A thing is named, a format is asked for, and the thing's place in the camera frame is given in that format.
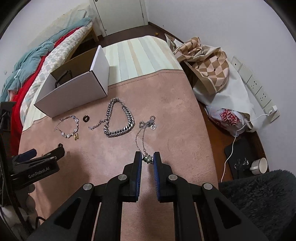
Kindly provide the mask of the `red floral blanket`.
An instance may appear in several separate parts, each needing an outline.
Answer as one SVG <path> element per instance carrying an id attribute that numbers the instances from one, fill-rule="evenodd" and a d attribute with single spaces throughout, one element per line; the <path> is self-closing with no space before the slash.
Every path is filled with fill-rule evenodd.
<path id="1" fill-rule="evenodd" d="M 19 153 L 19 146 L 20 146 L 20 140 L 21 135 L 23 131 L 23 124 L 20 117 L 20 111 L 21 106 L 23 103 L 23 100 L 25 99 L 25 96 L 27 95 L 27 92 L 30 90 L 31 86 L 33 85 L 35 79 L 38 77 L 39 73 L 42 70 L 42 67 L 44 65 L 44 62 L 48 58 L 48 56 L 52 55 L 52 52 L 56 54 L 56 48 L 65 41 L 66 38 L 70 37 L 71 35 L 75 34 L 76 31 L 80 33 L 81 36 L 83 36 L 88 29 L 91 27 L 91 24 L 88 24 L 84 27 L 77 27 L 74 30 L 71 30 L 69 33 L 62 36 L 55 44 L 54 48 L 51 52 L 47 53 L 45 56 L 41 57 L 41 61 L 37 66 L 37 69 L 35 73 L 33 73 L 29 79 L 25 82 L 25 84 L 20 88 L 17 95 L 13 97 L 13 101 L 15 102 L 15 105 L 12 108 L 11 111 L 11 136 L 10 136 L 10 147 L 9 147 L 9 155 L 10 156 L 16 156 Z"/>

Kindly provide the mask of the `black pad on floor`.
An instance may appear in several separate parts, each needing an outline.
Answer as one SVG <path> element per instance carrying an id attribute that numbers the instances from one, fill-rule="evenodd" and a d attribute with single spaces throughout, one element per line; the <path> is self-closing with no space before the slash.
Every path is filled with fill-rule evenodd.
<path id="1" fill-rule="evenodd" d="M 224 149 L 233 180 L 251 177 L 250 167 L 255 161 L 249 142 L 245 138 L 236 140 Z"/>

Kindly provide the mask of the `teal blue quilt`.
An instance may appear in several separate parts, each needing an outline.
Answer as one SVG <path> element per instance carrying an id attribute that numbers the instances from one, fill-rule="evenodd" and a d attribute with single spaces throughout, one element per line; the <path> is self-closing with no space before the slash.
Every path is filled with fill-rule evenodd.
<path id="1" fill-rule="evenodd" d="M 12 73 L 5 80 L 1 91 L 1 102 L 9 101 L 11 91 L 18 92 L 20 90 L 28 78 L 36 72 L 37 67 L 41 62 L 41 58 L 49 54 L 54 49 L 54 44 L 61 37 L 65 36 L 75 28 L 87 26 L 90 22 L 90 17 L 82 18 L 71 26 L 55 33 L 37 47 L 27 51 L 15 64 Z"/>

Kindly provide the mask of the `white plastic bag red print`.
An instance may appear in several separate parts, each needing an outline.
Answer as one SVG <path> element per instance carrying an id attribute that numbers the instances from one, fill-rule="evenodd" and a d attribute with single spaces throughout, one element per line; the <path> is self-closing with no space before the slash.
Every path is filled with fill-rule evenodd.
<path id="1" fill-rule="evenodd" d="M 239 136 L 250 127 L 247 123 L 248 118 L 237 111 L 212 106 L 206 106 L 205 111 L 211 121 L 229 132 L 233 137 Z"/>

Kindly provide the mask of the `white cardboard box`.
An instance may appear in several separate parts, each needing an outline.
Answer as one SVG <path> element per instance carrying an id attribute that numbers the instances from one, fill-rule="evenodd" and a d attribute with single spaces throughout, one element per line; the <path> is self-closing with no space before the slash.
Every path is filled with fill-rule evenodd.
<path id="1" fill-rule="evenodd" d="M 73 78 L 55 88 L 66 70 Z M 41 86 L 34 106 L 54 118 L 71 109 L 105 98 L 108 94 L 109 63 L 101 46 L 69 60 L 49 74 Z"/>

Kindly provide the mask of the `white ceramic cup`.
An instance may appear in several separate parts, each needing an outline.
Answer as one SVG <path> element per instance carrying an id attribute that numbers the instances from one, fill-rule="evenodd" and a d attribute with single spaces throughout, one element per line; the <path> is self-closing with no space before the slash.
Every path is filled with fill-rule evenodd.
<path id="1" fill-rule="evenodd" d="M 261 158 L 254 161 L 249 169 L 254 175 L 260 175 L 260 174 L 266 173 L 268 169 L 267 159 Z"/>

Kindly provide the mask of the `black fluffy cushion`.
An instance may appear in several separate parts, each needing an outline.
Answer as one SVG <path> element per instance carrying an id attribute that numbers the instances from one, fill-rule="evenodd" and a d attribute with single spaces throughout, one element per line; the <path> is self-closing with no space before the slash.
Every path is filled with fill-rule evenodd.
<path id="1" fill-rule="evenodd" d="M 295 175 L 275 170 L 219 183 L 219 191 L 269 240 L 295 240 Z"/>

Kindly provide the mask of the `checkered bed sheet mattress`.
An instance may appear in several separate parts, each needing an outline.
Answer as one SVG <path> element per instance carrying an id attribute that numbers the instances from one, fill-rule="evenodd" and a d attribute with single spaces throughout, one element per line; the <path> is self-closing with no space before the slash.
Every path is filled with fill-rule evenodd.
<path id="1" fill-rule="evenodd" d="M 35 79 L 33 85 L 31 86 L 30 90 L 27 92 L 27 95 L 25 96 L 25 99 L 23 100 L 21 111 L 20 111 L 20 114 L 21 114 L 20 117 L 23 125 L 25 124 L 29 107 L 32 104 L 33 98 L 37 90 L 40 88 L 40 86 L 47 79 L 47 77 L 51 72 L 53 72 L 54 70 L 56 70 L 66 62 L 66 59 L 67 57 L 70 56 L 71 51 L 73 51 L 74 48 L 78 46 L 79 41 L 83 40 L 84 37 L 86 37 L 86 35 L 88 34 L 88 32 L 92 29 L 93 23 L 90 22 L 90 24 L 91 24 L 91 27 L 83 36 L 81 36 L 80 33 L 76 31 L 75 34 L 66 38 L 65 41 L 63 41 L 56 48 L 56 51 L 57 51 L 56 54 L 52 52 L 52 55 L 48 56 L 48 58 L 44 62 L 41 72 L 39 73 L 38 77 Z"/>

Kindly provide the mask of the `white power strip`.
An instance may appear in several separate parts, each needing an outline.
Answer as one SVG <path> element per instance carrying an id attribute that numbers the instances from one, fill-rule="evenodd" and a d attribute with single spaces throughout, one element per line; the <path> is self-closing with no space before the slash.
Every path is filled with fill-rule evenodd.
<path id="1" fill-rule="evenodd" d="M 264 90 L 264 87 L 260 83 L 260 81 L 256 79 L 252 71 L 247 68 L 237 57 L 233 56 L 231 64 L 239 73 L 247 89 L 257 100 L 263 112 L 265 114 L 269 114 L 267 116 L 268 121 L 270 123 L 275 121 L 280 116 L 280 112 L 278 111 L 276 105 L 273 103 L 267 92 Z"/>

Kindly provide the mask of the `brown checkered cloth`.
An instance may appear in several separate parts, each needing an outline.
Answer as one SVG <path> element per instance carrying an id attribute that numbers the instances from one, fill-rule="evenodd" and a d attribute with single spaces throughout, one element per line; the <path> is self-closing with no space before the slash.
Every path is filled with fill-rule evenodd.
<path id="1" fill-rule="evenodd" d="M 221 91 L 229 79 L 229 64 L 226 53 L 220 47 L 202 44 L 193 37 L 174 51 L 178 62 L 190 66 L 210 95 Z"/>

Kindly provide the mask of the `crumpled cardboard paper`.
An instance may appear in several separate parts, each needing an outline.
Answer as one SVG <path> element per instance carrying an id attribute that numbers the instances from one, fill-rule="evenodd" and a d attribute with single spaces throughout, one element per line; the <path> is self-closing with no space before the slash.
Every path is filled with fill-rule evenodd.
<path id="1" fill-rule="evenodd" d="M 177 49 L 183 44 L 182 42 L 180 42 L 179 40 L 177 40 L 176 38 L 168 34 L 165 34 L 165 37 L 166 37 L 166 42 L 172 51 L 174 51 L 175 49 Z"/>

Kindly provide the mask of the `striped pillow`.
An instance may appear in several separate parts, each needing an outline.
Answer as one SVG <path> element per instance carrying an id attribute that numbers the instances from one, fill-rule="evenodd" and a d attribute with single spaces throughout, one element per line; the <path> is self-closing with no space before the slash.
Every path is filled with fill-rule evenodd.
<path id="1" fill-rule="evenodd" d="M 29 48 L 37 47 L 44 42 L 55 43 L 72 30 L 87 26 L 92 21 L 92 8 L 90 4 L 80 4 L 63 14 L 51 25 L 46 27 L 30 44 Z"/>

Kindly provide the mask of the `white door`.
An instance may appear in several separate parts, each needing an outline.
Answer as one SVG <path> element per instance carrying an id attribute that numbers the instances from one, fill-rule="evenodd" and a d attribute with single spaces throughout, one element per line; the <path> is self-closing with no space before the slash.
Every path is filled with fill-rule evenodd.
<path id="1" fill-rule="evenodd" d="M 148 24 L 143 0 L 90 1 L 99 34 L 106 37 L 124 30 Z"/>

